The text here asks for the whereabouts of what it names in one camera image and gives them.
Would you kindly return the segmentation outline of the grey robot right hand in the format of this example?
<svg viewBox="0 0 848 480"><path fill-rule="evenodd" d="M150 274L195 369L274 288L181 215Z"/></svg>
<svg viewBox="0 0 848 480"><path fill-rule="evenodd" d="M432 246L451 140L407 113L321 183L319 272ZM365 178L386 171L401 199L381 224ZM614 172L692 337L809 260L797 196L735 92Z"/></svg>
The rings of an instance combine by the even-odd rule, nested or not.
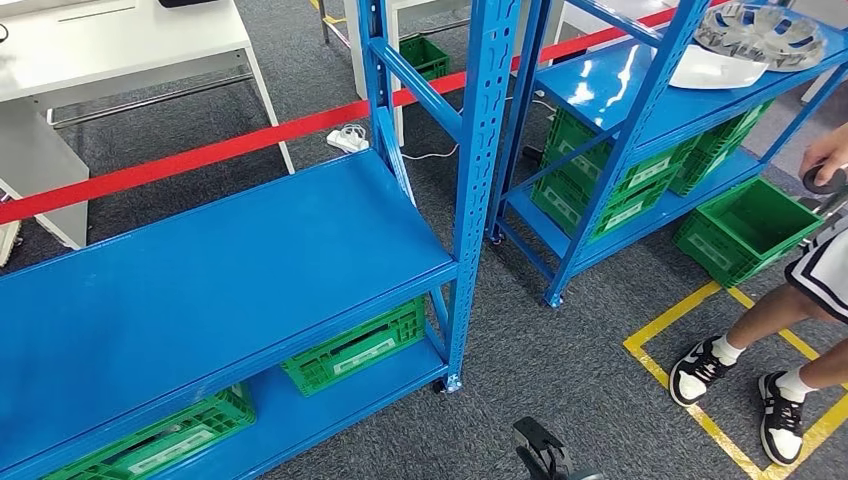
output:
<svg viewBox="0 0 848 480"><path fill-rule="evenodd" d="M515 451L531 479L601 480L598 470L577 470L563 442L531 416L512 425L517 439Z"/></svg>

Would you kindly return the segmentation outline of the person's right hand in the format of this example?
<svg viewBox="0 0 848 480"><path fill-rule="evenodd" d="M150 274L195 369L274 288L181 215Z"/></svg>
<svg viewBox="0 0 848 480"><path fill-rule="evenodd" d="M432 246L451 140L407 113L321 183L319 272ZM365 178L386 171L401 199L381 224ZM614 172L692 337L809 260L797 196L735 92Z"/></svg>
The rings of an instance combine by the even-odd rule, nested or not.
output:
<svg viewBox="0 0 848 480"><path fill-rule="evenodd" d="M810 169L821 166L814 184L828 183L837 171L847 165L847 130L845 123L830 133L820 136L805 150L798 175L803 178Z"/></svg>

